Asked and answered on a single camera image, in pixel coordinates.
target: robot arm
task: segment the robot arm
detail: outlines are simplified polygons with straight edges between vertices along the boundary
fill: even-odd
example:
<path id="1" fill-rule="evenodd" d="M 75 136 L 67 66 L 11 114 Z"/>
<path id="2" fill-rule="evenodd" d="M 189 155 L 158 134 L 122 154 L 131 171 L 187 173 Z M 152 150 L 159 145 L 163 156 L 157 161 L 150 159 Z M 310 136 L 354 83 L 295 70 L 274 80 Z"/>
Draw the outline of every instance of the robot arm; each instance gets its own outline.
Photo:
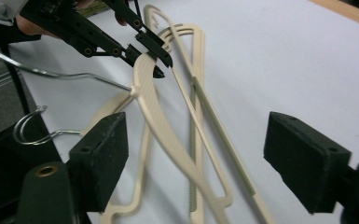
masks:
<path id="1" fill-rule="evenodd" d="M 126 0 L 103 1 L 138 32 L 135 38 L 151 54 L 161 59 L 167 67 L 173 66 L 170 54 L 161 47 L 164 42 L 143 24 L 141 16 L 129 8 Z M 141 54 L 132 45 L 124 49 L 113 37 L 82 17 L 76 11 L 75 0 L 0 0 L 0 19 L 10 20 L 19 13 L 86 57 L 113 56 L 133 66 Z M 164 77 L 158 67 L 154 70 L 154 77 Z"/>

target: metal screw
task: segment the metal screw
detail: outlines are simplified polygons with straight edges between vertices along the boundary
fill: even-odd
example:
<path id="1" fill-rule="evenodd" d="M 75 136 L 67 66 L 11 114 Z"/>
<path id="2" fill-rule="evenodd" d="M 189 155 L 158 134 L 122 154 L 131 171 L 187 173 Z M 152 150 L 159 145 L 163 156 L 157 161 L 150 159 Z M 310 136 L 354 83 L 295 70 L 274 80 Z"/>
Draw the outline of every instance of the metal screw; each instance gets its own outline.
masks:
<path id="1" fill-rule="evenodd" d="M 135 21 L 133 22 L 133 24 L 134 24 L 135 26 L 139 26 L 139 25 L 141 24 L 141 22 L 138 21 L 138 20 L 135 20 Z"/>
<path id="2" fill-rule="evenodd" d="M 54 173 L 56 173 L 58 170 L 57 166 L 45 166 L 43 168 L 41 168 L 40 170 L 36 171 L 36 176 L 39 177 L 45 177 L 48 175 L 52 175 Z"/>
<path id="3" fill-rule="evenodd" d="M 90 55 L 92 53 L 92 50 L 91 49 L 84 49 L 84 52 L 87 54 L 87 55 Z"/>

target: wooden edge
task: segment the wooden edge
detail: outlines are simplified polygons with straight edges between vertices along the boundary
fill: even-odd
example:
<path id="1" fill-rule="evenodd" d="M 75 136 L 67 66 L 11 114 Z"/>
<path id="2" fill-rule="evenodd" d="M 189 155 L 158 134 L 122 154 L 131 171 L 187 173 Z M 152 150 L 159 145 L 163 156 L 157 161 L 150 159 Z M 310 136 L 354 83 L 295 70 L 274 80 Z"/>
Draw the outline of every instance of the wooden edge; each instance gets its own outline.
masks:
<path id="1" fill-rule="evenodd" d="M 106 3 L 104 3 L 101 0 L 96 0 L 93 3 L 91 3 L 91 5 L 89 5 L 87 8 L 80 9 L 78 12 L 80 15 L 87 18 L 93 15 L 97 15 L 101 12 L 105 12 L 106 10 L 109 9 L 110 7 L 107 6 Z"/>
<path id="2" fill-rule="evenodd" d="M 313 3 L 328 8 L 353 21 L 359 22 L 359 8 L 353 7 L 339 0 L 310 0 Z"/>

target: plastic hanger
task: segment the plastic hanger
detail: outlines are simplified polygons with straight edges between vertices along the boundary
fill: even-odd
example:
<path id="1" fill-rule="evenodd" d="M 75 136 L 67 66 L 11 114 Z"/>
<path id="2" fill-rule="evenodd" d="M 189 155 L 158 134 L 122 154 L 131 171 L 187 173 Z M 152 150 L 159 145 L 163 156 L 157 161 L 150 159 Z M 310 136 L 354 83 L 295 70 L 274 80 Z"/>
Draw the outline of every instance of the plastic hanger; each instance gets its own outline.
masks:
<path id="1" fill-rule="evenodd" d="M 150 12 L 145 13 L 146 17 L 153 16 L 150 15 Z M 196 76 L 198 79 L 203 82 L 204 80 L 204 32 L 200 27 L 193 24 L 178 24 L 175 25 L 176 32 L 179 35 L 192 35 L 192 65 L 196 71 Z M 164 40 L 166 43 L 164 48 L 167 52 L 171 51 L 170 42 L 173 40 L 174 36 L 169 28 L 163 30 L 159 33 L 159 37 Z M 195 89 L 192 87 L 190 89 L 190 100 L 196 111 L 197 120 L 202 123 L 202 107 L 200 103 L 199 96 L 196 95 Z M 196 124 L 193 119 L 190 119 L 190 157 L 196 163 L 197 168 L 203 174 L 203 144 L 200 135 L 196 130 Z M 193 182 L 190 182 L 190 223 L 193 224 L 203 224 L 205 223 L 204 216 L 204 201 L 200 191 L 196 188 Z"/>
<path id="2" fill-rule="evenodd" d="M 142 54 L 135 62 L 131 95 L 137 99 L 145 119 L 172 162 L 200 189 L 219 223 L 228 223 L 223 202 L 214 196 L 205 177 L 198 171 L 185 148 L 177 139 L 159 105 L 152 74 L 156 61 L 148 54 Z"/>
<path id="3" fill-rule="evenodd" d="M 253 188 L 253 185 L 252 185 L 249 177 L 247 176 L 247 172 L 246 172 L 244 166 L 242 165 L 241 161 L 239 160 L 238 153 L 236 152 L 235 148 L 230 143 L 230 141 L 223 129 L 223 126 L 221 125 L 220 120 L 218 119 L 217 115 L 215 114 L 215 112 L 212 108 L 212 105 L 209 103 L 209 100 L 207 98 L 205 90 L 201 86 L 200 82 L 198 81 L 198 77 L 196 75 L 196 74 L 198 74 L 199 71 L 196 70 L 196 66 L 191 63 L 189 55 L 186 52 L 185 44 L 183 43 L 181 37 L 179 36 L 179 33 L 177 32 L 177 27 L 175 27 L 173 25 L 173 23 L 171 22 L 171 20 L 158 8 L 153 7 L 153 6 L 147 6 L 147 7 L 148 7 L 148 11 L 149 11 L 148 12 L 149 16 L 148 16 L 148 19 L 146 20 L 147 22 L 152 22 L 152 21 L 156 22 L 157 20 L 153 16 L 150 16 L 150 15 L 157 14 L 157 15 L 161 16 L 161 18 L 164 19 L 169 24 L 170 30 L 173 35 L 173 39 L 176 41 L 176 44 L 179 46 L 181 55 L 186 63 L 186 68 L 187 68 L 189 74 L 192 76 L 193 85 L 195 86 L 197 93 L 199 94 L 202 102 L 206 105 L 208 112 L 211 114 L 214 126 L 218 130 L 218 134 L 221 137 L 221 139 L 223 140 L 223 143 L 228 151 L 228 155 L 231 158 L 232 162 L 235 164 L 237 172 L 239 173 L 239 176 L 240 176 L 244 186 L 246 187 L 246 190 L 248 191 L 248 193 L 250 195 L 253 196 L 257 211 L 263 217 L 265 222 L 275 223 L 273 217 L 271 216 L 271 214 L 269 212 L 269 209 L 264 204 L 264 201 L 262 200 L 260 195 L 255 191 L 255 189 Z M 179 87 L 181 85 L 183 85 L 183 84 L 181 84 L 181 80 L 180 80 L 179 76 L 175 75 L 175 78 L 178 81 Z M 180 87 L 180 89 L 182 90 L 182 93 L 183 93 L 184 97 L 186 98 L 184 88 Z"/>
<path id="4" fill-rule="evenodd" d="M 126 107 L 132 100 L 133 97 L 126 91 L 109 99 L 94 114 L 89 126 L 82 130 L 81 134 L 85 135 L 100 119 L 123 110 L 123 108 Z M 150 155 L 151 140 L 152 134 L 147 124 L 145 124 L 132 201 L 129 204 L 121 205 L 115 204 L 113 199 L 111 199 L 106 206 L 104 213 L 101 214 L 100 223 L 113 224 L 115 223 L 116 216 L 130 216 L 138 211 L 143 198 L 146 178 L 145 171 Z"/>

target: white table surface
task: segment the white table surface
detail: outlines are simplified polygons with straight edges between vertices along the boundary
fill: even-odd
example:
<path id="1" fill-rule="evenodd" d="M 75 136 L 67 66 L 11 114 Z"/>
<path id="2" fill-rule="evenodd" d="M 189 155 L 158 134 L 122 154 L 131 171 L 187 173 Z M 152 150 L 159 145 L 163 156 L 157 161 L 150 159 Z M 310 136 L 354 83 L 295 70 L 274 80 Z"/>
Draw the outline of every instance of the white table surface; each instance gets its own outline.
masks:
<path id="1" fill-rule="evenodd" d="M 263 159 L 263 146 L 269 112 L 277 111 L 302 119 L 346 147 L 352 152 L 352 167 L 359 163 L 359 24 L 306 0 L 142 0 L 140 4 L 152 4 L 174 22 L 194 23 L 205 32 L 205 89 L 276 222 L 339 223 L 339 204 L 333 215 L 307 213 Z M 91 20 L 123 46 L 136 43 L 135 32 L 119 27 L 113 13 Z M 14 44 L 11 52 L 20 62 L 49 71 L 92 72 L 131 84 L 131 68 L 120 59 L 87 59 L 50 37 Z M 189 116 L 173 75 L 164 71 L 167 77 L 156 80 L 161 104 L 186 146 Z M 120 92 L 90 79 L 24 77 L 36 103 L 48 106 L 43 119 L 51 131 L 85 128 L 93 113 Z M 136 102 L 125 111 L 130 157 L 114 193 L 120 203 L 131 201 L 144 125 Z M 79 139 L 66 135 L 54 140 L 65 161 Z M 228 160 L 221 150 L 217 152 L 229 172 Z M 210 163 L 205 166 L 221 195 Z M 228 177 L 235 196 L 226 209 L 231 222 L 260 223 L 240 194 L 235 175 Z M 135 216 L 117 218 L 117 223 L 188 223 L 188 195 L 186 178 L 154 143 L 142 207 Z M 214 223 L 209 212 L 206 218 L 206 223 Z"/>

